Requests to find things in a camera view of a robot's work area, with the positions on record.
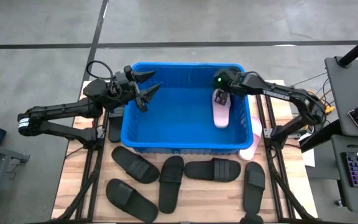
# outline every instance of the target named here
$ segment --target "blue plastic bin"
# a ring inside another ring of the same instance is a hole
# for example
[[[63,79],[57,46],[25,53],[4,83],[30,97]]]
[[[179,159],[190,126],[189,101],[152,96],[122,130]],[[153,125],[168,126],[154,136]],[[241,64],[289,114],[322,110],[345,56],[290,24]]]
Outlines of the blue plastic bin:
[[[214,73],[238,64],[140,62],[138,72],[155,75],[140,84],[161,88],[140,112],[134,100],[125,107],[121,141],[141,153],[233,154],[253,141],[247,97],[231,96],[229,126],[216,128],[212,110]]]

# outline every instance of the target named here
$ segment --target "robotic arm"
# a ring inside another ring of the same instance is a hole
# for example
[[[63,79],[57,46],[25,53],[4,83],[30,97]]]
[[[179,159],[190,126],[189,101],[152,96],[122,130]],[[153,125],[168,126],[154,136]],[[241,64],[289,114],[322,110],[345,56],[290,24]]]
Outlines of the robotic arm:
[[[263,94],[293,103],[298,108],[299,115],[286,125],[278,125],[272,129],[269,147],[274,149],[283,149],[287,137],[295,131],[306,125],[323,123],[326,119],[325,105],[316,95],[303,89],[267,83],[256,72],[234,73],[232,70],[220,70],[214,75],[213,88],[222,90],[217,97],[224,97],[224,93],[238,96]]]
[[[143,83],[155,72],[135,72],[131,66],[125,66],[124,72],[112,75],[110,83],[98,78],[93,80],[83,90],[86,96],[76,103],[35,106],[17,116],[19,133],[23,136],[38,136],[51,134],[68,140],[79,140],[85,149],[97,146],[98,130],[96,128],[76,129],[51,123],[48,120],[82,116],[98,118],[103,114],[103,108],[110,112],[113,109],[136,100],[141,111],[147,111],[148,103],[160,85],[154,85],[146,90],[140,90],[137,82]]]

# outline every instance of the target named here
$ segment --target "blue bin rim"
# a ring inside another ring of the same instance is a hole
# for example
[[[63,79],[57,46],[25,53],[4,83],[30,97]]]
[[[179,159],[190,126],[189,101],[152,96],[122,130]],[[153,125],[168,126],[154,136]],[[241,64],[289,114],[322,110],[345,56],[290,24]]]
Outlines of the blue bin rim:
[[[132,69],[136,70],[136,67],[139,65],[209,65],[209,66],[220,66],[220,67],[237,67],[240,68],[242,72],[245,72],[244,68],[238,63],[207,63],[207,62],[137,62],[133,64]],[[249,102],[248,97],[245,96],[244,100],[246,101],[246,112],[250,115],[249,110]],[[127,124],[129,122],[129,116],[125,114],[124,110],[124,119],[122,124]],[[134,142],[130,141],[125,137],[125,133],[127,131],[127,127],[122,125],[121,130],[121,141],[123,145],[127,147],[147,147],[147,148],[170,148],[170,149],[248,149],[251,147],[254,142],[254,134],[252,132],[252,123],[251,119],[247,119],[247,129],[249,135],[249,139],[246,142],[247,144],[241,144],[241,148],[239,148],[239,144],[208,144],[207,147],[200,147],[200,144],[195,143],[170,143],[170,142]]]

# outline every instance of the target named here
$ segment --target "gray floor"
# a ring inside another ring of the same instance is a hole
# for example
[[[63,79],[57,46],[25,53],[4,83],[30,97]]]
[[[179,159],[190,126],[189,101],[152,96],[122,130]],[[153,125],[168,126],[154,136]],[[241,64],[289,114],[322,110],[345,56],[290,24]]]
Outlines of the gray floor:
[[[90,44],[101,5],[102,0],[1,0],[0,44]],[[358,0],[110,0],[99,43],[294,40],[358,40]],[[284,79],[290,85],[325,72],[326,57],[352,47],[98,49],[95,59],[113,70],[144,61],[239,63],[265,79]],[[7,178],[0,194],[0,223],[50,218],[67,141],[20,136],[16,116],[31,106],[75,101],[89,52],[0,50],[0,127],[8,131],[4,145],[31,155],[15,180]],[[105,71],[95,66],[94,72]],[[297,87],[317,91],[325,79],[323,75]],[[60,122],[71,125],[72,119]],[[335,182],[310,182],[320,218],[358,223],[358,213],[333,204],[339,197]]]

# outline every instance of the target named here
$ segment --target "wooden tabletop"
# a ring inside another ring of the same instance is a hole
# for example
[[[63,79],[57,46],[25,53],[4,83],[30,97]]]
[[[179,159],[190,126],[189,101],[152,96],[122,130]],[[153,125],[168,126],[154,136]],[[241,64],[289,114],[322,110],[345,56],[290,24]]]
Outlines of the wooden tabletop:
[[[282,80],[272,80],[270,82],[283,85]],[[265,108],[265,117],[268,118],[269,116],[267,115],[264,97],[262,97],[262,99]],[[249,96],[249,103],[251,114],[258,116],[257,105],[254,96]],[[278,125],[285,124],[292,119],[291,109],[288,102],[272,98],[272,104],[276,123]],[[85,119],[81,117],[75,118],[75,128],[82,129],[91,127],[91,125],[92,119]],[[296,145],[298,144],[296,140],[288,140],[287,143]],[[118,178],[125,181],[127,184],[135,188],[145,198],[149,199],[158,206],[159,182],[155,181],[151,184],[141,184],[134,180],[132,177],[128,176],[125,171],[119,167],[111,158],[112,150],[116,146],[120,145],[122,144],[113,144],[106,138],[102,168],[99,178],[98,193],[96,197],[93,219],[94,222],[140,221],[116,208],[107,200],[106,185],[109,180],[113,178]],[[70,153],[79,147],[81,147],[81,144],[78,141],[71,141],[68,145],[67,153]],[[142,156],[161,170],[165,160],[172,155],[142,154]],[[208,161],[212,158],[212,156],[209,155],[181,156],[185,162]],[[247,161],[240,160],[237,155],[214,157],[232,159],[240,162],[242,166],[240,176],[235,181],[230,183],[219,183],[212,181],[192,180],[183,175],[178,204],[175,212],[169,215],[160,212],[155,222],[238,222],[242,217],[244,217],[245,211],[242,208],[242,193],[244,187],[244,169]],[[63,171],[58,187],[55,205],[53,207],[52,218],[57,218],[59,215],[61,215],[74,199],[75,195],[78,193],[81,185],[85,158],[86,150],[80,150],[66,159],[63,165]],[[314,206],[314,200],[301,151],[298,148],[286,146],[283,149],[283,158],[285,161],[285,168],[287,170],[291,191],[294,193],[302,206],[304,206],[312,216],[317,217],[317,212]],[[264,219],[265,222],[277,221],[263,139],[261,139],[252,161],[258,162],[264,168],[266,175],[266,189],[264,191],[259,215]],[[284,217],[288,217],[287,208],[285,205],[285,197],[280,188],[279,192]],[[90,190],[86,196],[83,212],[84,217],[88,211],[87,201],[89,200],[89,195]]]

